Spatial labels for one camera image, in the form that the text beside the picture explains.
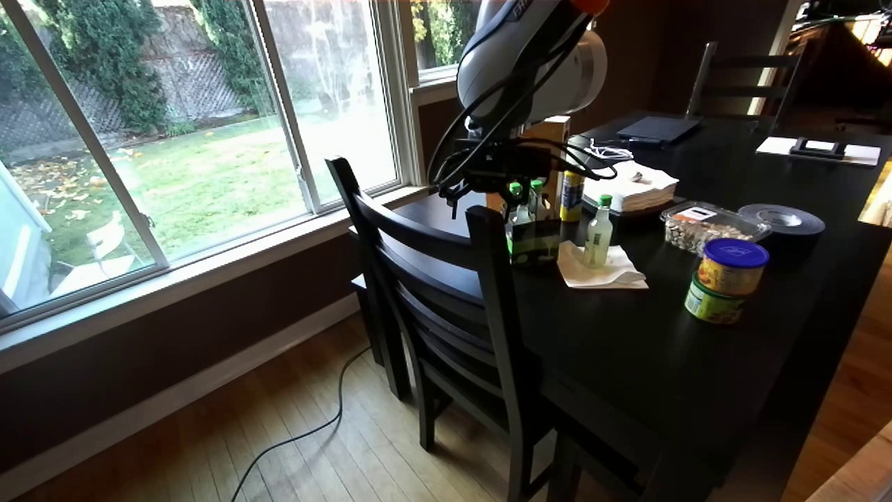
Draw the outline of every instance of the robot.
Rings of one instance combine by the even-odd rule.
[[[506,199],[506,180],[547,176],[555,149],[517,138],[517,127],[576,110],[600,93],[608,49],[591,24],[608,1],[481,0],[473,35],[456,63],[462,110],[432,156],[434,191],[452,206],[470,188],[499,191]],[[587,149],[556,146],[562,166],[601,179]]]

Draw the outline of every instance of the black cable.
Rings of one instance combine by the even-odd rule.
[[[516,110],[530,93],[535,93],[535,91],[556,71],[556,66],[565,60],[565,56],[576,47],[576,38],[581,35],[586,24],[587,24],[587,20],[569,29],[570,35],[565,35],[565,40],[556,45],[556,47],[547,56],[547,63],[548,63],[547,71],[538,75],[538,81],[535,81],[530,89],[524,89],[524,93],[517,93],[517,98],[502,110],[502,116],[491,126],[491,130],[470,146],[470,153],[467,153],[456,166],[452,166],[446,176],[441,176],[441,165],[436,165],[434,180],[432,180],[436,188],[446,185],[452,179],[456,179],[456,176],[478,156],[478,149],[491,144],[492,134],[502,130],[502,126],[513,116],[513,110]]]
[[[591,20],[591,15],[580,20],[574,27],[565,29],[565,33],[569,33],[565,40],[556,45],[552,52],[544,56],[544,63],[548,63],[547,71],[538,75],[538,81],[535,81],[530,89],[524,89],[524,93],[517,93],[517,98],[502,110],[502,116],[495,120],[495,126],[491,126],[491,130],[475,141],[475,146],[470,146],[470,153],[466,153],[466,158],[442,176],[442,165],[446,165],[446,160],[441,160],[441,153],[442,153],[446,141],[455,138],[455,127],[456,127],[466,116],[470,116],[473,109],[478,109],[492,91],[502,91],[502,89],[505,89],[506,82],[513,82],[517,75],[506,75],[506,77],[495,81],[491,89],[485,89],[467,109],[462,109],[462,110],[448,121],[448,127],[442,130],[442,135],[441,135],[441,141],[436,141],[436,146],[434,146],[434,153],[432,153],[432,183],[434,183],[434,188],[441,188],[441,185],[446,185],[452,179],[456,179],[456,176],[478,156],[478,149],[492,138],[492,134],[513,116],[513,110],[516,110],[530,93],[535,93],[535,91],[556,71],[556,66],[559,66],[559,63],[565,60],[565,56],[574,49],[576,38],[586,33],[587,20]]]
[[[351,353],[351,356],[340,365],[340,374],[336,374],[336,411],[333,411],[328,420],[324,420],[324,424],[317,424],[317,427],[311,427],[311,430],[305,430],[305,432],[300,432],[300,435],[293,435],[293,436],[286,436],[286,439],[271,442],[271,446],[265,446],[258,455],[254,455],[254,460],[251,460],[247,467],[241,470],[239,484],[237,484],[233,494],[230,494],[230,502],[237,502],[237,495],[239,495],[247,474],[254,470],[254,464],[255,464],[266,452],[280,448],[280,446],[286,446],[286,442],[294,442],[294,439],[300,439],[300,436],[310,436],[310,435],[314,435],[314,432],[321,432],[321,430],[325,430],[325,427],[332,427],[332,424],[340,424],[340,417],[342,417],[342,374],[344,374],[344,371],[351,368],[351,363],[357,363],[368,347],[371,347],[371,346],[365,346],[363,351]]]
[[[569,156],[570,160],[565,160],[562,156],[552,153],[548,156],[555,160],[559,160],[565,169],[574,169],[586,179],[615,179],[615,166],[613,165],[604,165],[601,158],[597,158],[591,149],[580,146],[580,144],[569,144],[569,141],[552,141],[552,138],[509,138],[509,144],[548,144],[548,146],[556,146],[562,156]]]

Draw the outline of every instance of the wall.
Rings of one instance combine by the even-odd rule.
[[[351,275],[336,236],[0,374],[0,470],[347,294]]]
[[[608,45],[609,66],[600,98],[576,114],[580,130],[648,106],[653,85],[659,82],[654,71],[669,6],[666,0],[613,0],[601,14],[597,29]]]

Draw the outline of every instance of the shrub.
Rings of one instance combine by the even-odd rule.
[[[0,102],[35,99],[41,93],[39,71],[25,52],[14,24],[0,11]]]
[[[473,0],[411,0],[411,27],[424,66],[456,63],[473,33],[473,14]]]
[[[237,0],[190,0],[226,75],[226,85],[247,110],[265,110],[265,77],[254,49],[251,27]]]
[[[134,134],[165,130],[165,89],[142,60],[159,27],[148,0],[35,0],[46,15],[56,60],[117,102]]]

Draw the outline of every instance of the black device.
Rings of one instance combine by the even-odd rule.
[[[687,135],[696,126],[698,126],[698,116],[646,114],[646,116],[619,127],[615,135],[625,135],[630,141],[646,141],[646,144],[672,144],[672,141]]]
[[[843,141],[800,135],[800,138],[788,146],[788,153],[792,153],[792,156],[842,158],[842,156],[843,156]]]

